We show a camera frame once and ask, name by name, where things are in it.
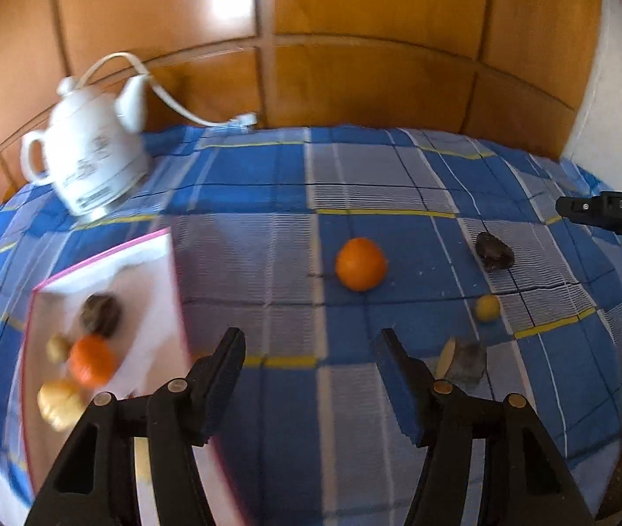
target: kettle spout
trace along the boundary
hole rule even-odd
[[[141,132],[145,126],[145,83],[148,75],[131,77],[114,103],[119,122],[128,132]]]

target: power cord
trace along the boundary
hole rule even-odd
[[[240,128],[247,130],[249,127],[253,126],[257,122],[257,115],[255,113],[245,113],[242,115],[235,116],[226,122],[211,122],[205,121],[203,118],[199,118],[197,115],[191,113],[189,110],[184,108],[180,103],[178,103],[170,93],[168,93],[165,88],[163,88],[156,79],[151,75],[148,68],[145,67],[141,59],[139,59],[136,55],[119,51],[117,53],[111,53],[102,57],[98,62],[96,62],[92,67],[90,67],[87,72],[80,78],[75,89],[79,89],[84,87],[89,78],[92,77],[96,70],[99,69],[102,65],[104,65],[110,59],[114,59],[116,57],[124,57],[128,60],[131,66],[136,70],[138,75],[145,75],[147,77],[148,83],[151,86],[153,92],[163,100],[163,102],[168,105],[168,107],[172,108],[177,114],[182,115],[188,121],[195,122],[196,124],[200,124],[201,126],[207,127],[218,127],[218,128]]]

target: food on tray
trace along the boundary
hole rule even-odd
[[[88,334],[109,338],[121,319],[121,303],[108,292],[97,292],[88,297],[80,309],[82,328]]]
[[[47,381],[37,396],[39,412],[56,431],[65,431],[75,425],[85,412],[80,386],[68,379]]]
[[[342,284],[357,292],[375,288],[387,274],[382,249],[364,237],[351,239],[338,252],[336,275]]]
[[[513,249],[486,231],[477,235],[474,247],[486,270],[510,268],[516,262]]]
[[[72,344],[64,334],[56,332],[46,343],[46,355],[51,364],[62,364],[68,361]]]
[[[102,388],[116,371],[116,358],[105,340],[90,334],[80,338],[70,349],[68,368],[84,387]]]
[[[479,296],[474,314],[480,323],[492,323],[501,317],[501,301],[495,295]]]

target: orange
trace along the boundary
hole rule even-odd
[[[356,237],[338,251],[336,275],[348,289],[357,292],[375,288],[387,274],[382,249],[369,239]]]
[[[116,371],[116,358],[102,338],[91,334],[80,338],[70,349],[68,368],[85,388],[102,388]]]

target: kettle base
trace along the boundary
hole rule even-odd
[[[119,209],[124,202],[126,202],[129,198],[131,198],[141,187],[145,184],[150,176],[150,172],[147,171],[143,176],[141,176],[133,186],[131,186],[128,190],[126,190],[123,194],[121,194],[116,200],[112,200],[109,203],[101,205],[99,207],[95,207],[93,210],[89,211],[86,214],[75,216],[75,221],[77,225],[87,225],[91,224],[93,221],[97,219],[102,219],[103,217],[108,216],[111,212]]]

